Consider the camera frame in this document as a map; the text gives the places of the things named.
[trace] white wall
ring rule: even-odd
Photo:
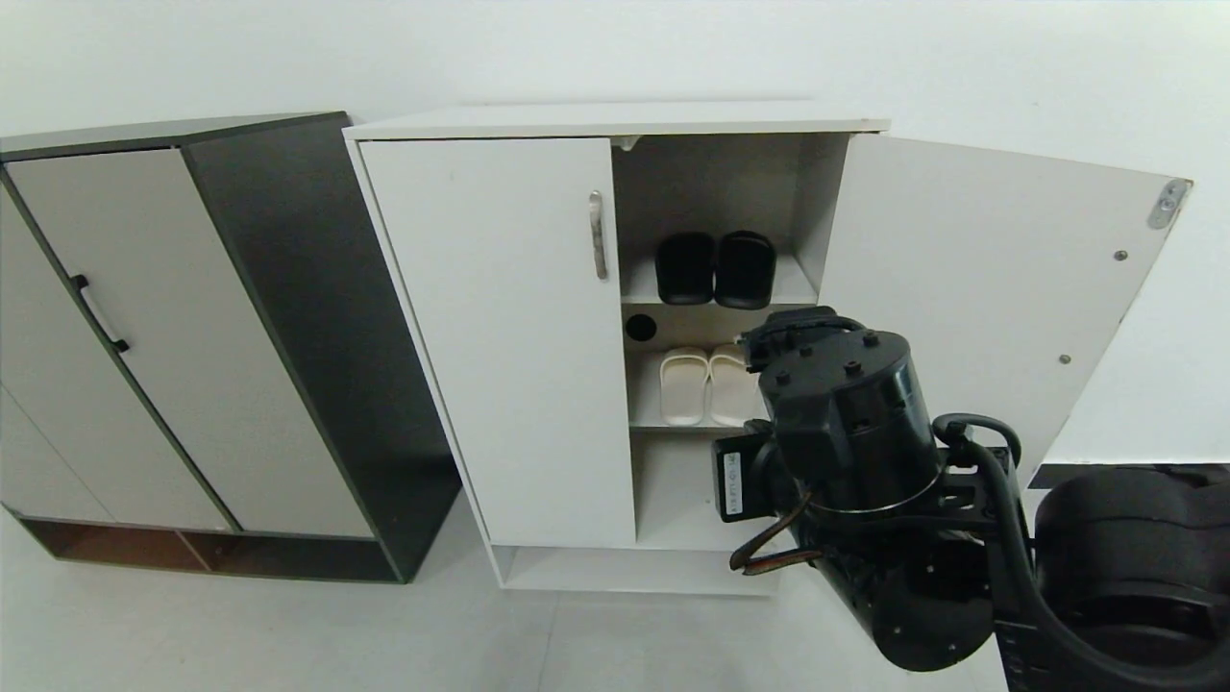
[[[445,101],[817,97],[834,117],[889,117],[897,136],[1192,177],[1050,451],[1068,461],[1230,458],[1226,75],[1230,2],[0,0],[0,134],[312,108],[365,122]]]

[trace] white cabinet door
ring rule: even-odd
[[[360,151],[491,541],[635,543],[608,140]],[[593,191],[605,200],[605,279]]]
[[[114,521],[6,390],[0,390],[0,499],[27,517]]]
[[[248,531],[371,536],[175,149],[10,163],[122,359]]]
[[[123,524],[226,530],[0,193],[0,381]],[[5,458],[5,463],[20,457]]]
[[[1171,179],[856,134],[820,302],[909,339],[932,417],[1014,427],[1028,479],[1161,250]]]

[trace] slipper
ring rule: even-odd
[[[713,299],[718,305],[759,310],[772,297],[777,252],[759,232],[737,230],[717,243],[717,280]]]
[[[668,305],[704,305],[713,299],[713,238],[676,232],[654,254],[658,297]]]
[[[758,377],[748,372],[738,345],[718,345],[708,358],[708,372],[713,379],[708,407],[713,423],[740,428],[748,420],[769,418]]]
[[[662,381],[662,420],[672,427],[696,425],[705,419],[705,352],[686,345],[667,352],[658,369]]]

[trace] gray cabinet door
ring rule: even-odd
[[[0,390],[0,500],[28,517],[114,521],[5,390]]]
[[[248,531],[371,536],[176,149],[10,163],[123,360]]]
[[[7,188],[0,193],[0,381],[116,521],[228,529],[81,315]],[[33,462],[16,452],[4,458],[6,467]]]

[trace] black slipper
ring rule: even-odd
[[[749,230],[727,234],[717,245],[713,297],[727,307],[759,310],[772,296],[776,267],[777,252],[768,237]]]
[[[713,238],[676,232],[658,245],[654,257],[658,297],[668,305],[700,305],[713,299]]]

